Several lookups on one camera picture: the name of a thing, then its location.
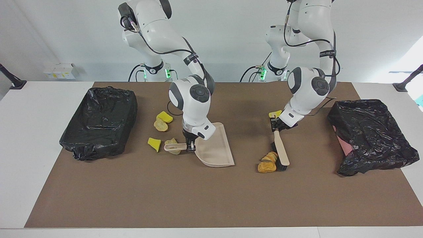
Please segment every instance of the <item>green indicator light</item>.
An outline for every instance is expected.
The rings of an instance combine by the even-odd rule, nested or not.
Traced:
[[[170,71],[169,71],[169,70],[167,70],[167,69],[165,69],[165,71],[166,71],[166,77],[167,77],[167,78],[171,78],[171,77],[172,77],[172,75],[171,75]]]
[[[260,74],[260,80],[264,81],[266,77],[267,70],[262,68],[261,74]]]

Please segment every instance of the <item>cable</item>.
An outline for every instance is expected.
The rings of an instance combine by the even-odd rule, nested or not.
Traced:
[[[264,63],[267,61],[267,59],[270,57],[270,55],[272,54],[272,52],[270,51],[270,53],[269,53],[269,55],[266,57],[266,59],[263,61],[263,63],[261,64],[261,65],[263,65],[264,66]]]
[[[336,58],[336,56],[333,57],[336,64],[338,65],[338,73],[335,73],[334,75],[324,75],[325,77],[335,77],[338,76],[338,74],[341,72],[341,65],[339,64],[338,59]]]
[[[292,7],[292,4],[293,4],[293,3],[294,3],[294,2],[291,2],[291,4],[289,5],[289,8],[288,8],[288,13],[286,14],[286,18],[285,18],[285,26],[284,26],[284,29],[283,29],[283,39],[285,40],[286,45],[288,45],[288,46],[290,46],[290,47],[298,47],[298,46],[302,46],[302,45],[305,45],[305,44],[308,44],[308,43],[312,43],[312,42],[327,42],[327,43],[329,43],[329,44],[330,44],[330,46],[333,48],[333,46],[332,46],[332,44],[330,43],[330,41],[328,41],[328,40],[326,40],[326,39],[316,39],[316,40],[311,40],[311,41],[304,42],[304,43],[302,43],[302,44],[296,44],[296,45],[290,45],[290,44],[286,41],[286,26],[288,25],[289,14],[290,14],[290,12],[291,12],[291,7]]]
[[[136,82],[138,82],[138,78],[137,78],[138,72],[143,72],[144,73],[144,70],[138,70],[138,71],[136,71],[136,73],[135,73],[135,81]]]
[[[172,116],[182,116],[184,113],[181,113],[181,114],[173,114],[173,113],[171,113],[170,112],[170,110],[169,110],[169,104],[170,104],[170,101],[168,102],[168,105],[167,105],[167,108],[168,108],[168,112],[172,115]]]
[[[250,79],[248,80],[248,82],[249,82],[249,83],[254,82],[255,76],[254,76],[254,79],[251,81],[251,77],[252,77],[254,74],[257,76],[257,74],[258,74],[258,73],[257,73],[257,72],[253,72],[253,73],[250,75]]]
[[[242,75],[242,77],[241,77],[241,79],[239,80],[239,82],[242,82],[242,79],[244,78],[244,76],[246,75],[246,73],[248,72],[248,71],[250,71],[251,69],[254,69],[255,68],[255,66],[251,66],[250,68],[248,68],[245,72],[244,72],[244,74]]]
[[[176,70],[174,70],[174,69],[171,69],[171,70],[169,70],[170,72],[175,72],[175,74],[176,74],[176,79],[177,80],[179,80],[179,77],[178,77],[178,72],[176,71]]]
[[[317,112],[316,113],[314,113],[314,114],[307,114],[307,116],[315,116],[315,115],[317,115],[317,113],[319,113],[320,112],[320,110],[324,107],[324,106],[326,106],[326,104],[328,104],[328,103],[330,103],[332,100],[335,100],[336,99],[336,97],[326,97],[327,99],[329,99],[329,101],[327,101],[327,102],[325,102],[325,104],[323,104],[318,110],[317,110]]]
[[[137,65],[136,65],[136,66],[132,69],[131,73],[129,74],[128,82],[130,82],[130,81],[131,81],[132,74],[134,73],[134,71],[136,70],[136,68],[141,67],[141,66],[143,66],[143,65],[142,65],[142,64],[137,64]]]
[[[287,42],[287,40],[286,40],[286,26],[288,25],[289,14],[291,13],[291,7],[292,7],[292,4],[293,3],[294,2],[291,2],[291,4],[289,5],[288,12],[286,13],[285,25],[283,27],[283,39],[285,41],[285,44],[288,45],[288,46],[290,46],[290,47],[298,47],[298,46],[302,46],[302,45],[305,45],[305,44],[308,44],[308,43],[312,43],[312,42],[327,42],[331,46],[331,48],[333,50],[335,50],[335,46],[332,45],[332,43],[330,43],[330,41],[328,41],[326,39],[316,39],[316,40],[311,40],[311,41],[308,41],[308,42],[305,42],[305,43],[301,43],[301,44],[296,44],[296,45],[291,45],[291,44],[289,44]],[[339,64],[338,59],[336,58],[336,56],[334,56],[333,58],[334,58],[334,60],[336,61],[337,65],[338,65],[338,73],[335,73],[335,75],[325,75],[325,77],[335,77],[335,76],[337,76],[341,72],[341,65]]]
[[[129,29],[129,28],[126,28],[126,27],[123,25],[122,20],[123,20],[124,18],[126,18],[128,21],[130,21],[130,20],[131,20],[131,19],[130,19],[130,18],[128,18],[127,16],[122,16],[122,17],[121,17],[121,26],[122,26],[123,28],[125,28],[125,29],[127,29],[127,30],[131,31],[131,32],[138,33],[138,34],[139,34],[139,35],[143,38],[143,40],[144,40],[144,42],[146,43],[147,47],[148,47],[151,51],[153,51],[154,53],[156,53],[156,54],[158,54],[158,55],[167,55],[167,54],[171,54],[171,53],[175,53],[175,52],[185,51],[185,52],[188,52],[188,53],[190,53],[190,54],[194,54],[194,52],[192,52],[192,51],[190,51],[190,50],[186,50],[186,49],[171,50],[171,51],[166,51],[166,52],[157,52],[157,51],[153,50],[153,48],[151,48],[151,47],[150,47],[150,45],[147,43],[146,39],[144,38],[144,36],[142,35],[142,33],[141,33],[141,32],[136,32],[136,31],[133,31],[133,30],[131,30],[131,29]]]
[[[157,51],[155,51],[152,47],[150,47],[150,45],[147,43],[147,41],[146,41],[146,39],[144,38],[144,36],[142,35],[142,33],[141,32],[136,32],[136,31],[133,31],[133,30],[131,30],[131,29],[129,29],[129,28],[126,28],[124,25],[123,25],[123,22],[122,22],[122,20],[123,19],[125,19],[126,18],[126,20],[128,20],[128,21],[132,21],[132,19],[130,19],[130,18],[128,18],[127,16],[122,16],[121,17],[121,26],[123,27],[123,28],[125,28],[125,30],[129,30],[129,31],[131,31],[131,32],[134,32],[134,33],[138,33],[140,36],[141,36],[141,38],[143,39],[143,41],[145,42],[145,44],[147,45],[147,47],[151,50],[151,51],[153,51],[154,53],[156,53],[156,54],[158,54],[158,55],[167,55],[167,54],[171,54],[171,53],[175,53],[175,52],[182,52],[182,51],[184,51],[184,52],[188,52],[188,53],[190,53],[190,54],[192,54],[192,55],[194,55],[195,54],[195,52],[194,52],[194,50],[192,49],[192,47],[190,46],[190,44],[188,43],[188,41],[185,39],[185,38],[183,38],[184,40],[185,40],[185,42],[187,43],[187,45],[188,45],[188,47],[190,48],[190,50],[186,50],[186,49],[179,49],[179,50],[171,50],[171,51],[166,51],[166,52],[157,52]],[[203,64],[200,62],[200,59],[199,58],[197,58],[197,62],[199,63],[199,65],[201,66],[201,69],[203,70],[203,74],[204,74],[204,78],[203,78],[203,80],[205,80],[206,79],[206,69],[204,68],[204,66],[203,66]]]

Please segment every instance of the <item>small scoop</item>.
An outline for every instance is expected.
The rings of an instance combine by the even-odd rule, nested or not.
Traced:
[[[209,167],[219,168],[235,165],[222,123],[215,122],[216,131],[207,141],[198,138],[195,141],[195,154],[202,163]],[[165,151],[186,150],[186,144],[167,144]]]

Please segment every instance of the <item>power outlet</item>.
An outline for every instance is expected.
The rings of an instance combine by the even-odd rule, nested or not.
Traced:
[[[76,79],[78,71],[75,69],[74,64],[55,64],[47,67],[44,74],[49,79]]]

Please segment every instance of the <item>pink object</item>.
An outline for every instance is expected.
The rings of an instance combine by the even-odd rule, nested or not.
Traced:
[[[347,156],[352,151],[352,146],[339,138],[339,136],[336,136],[339,140],[339,144],[341,144],[342,150],[344,151],[345,156]]]

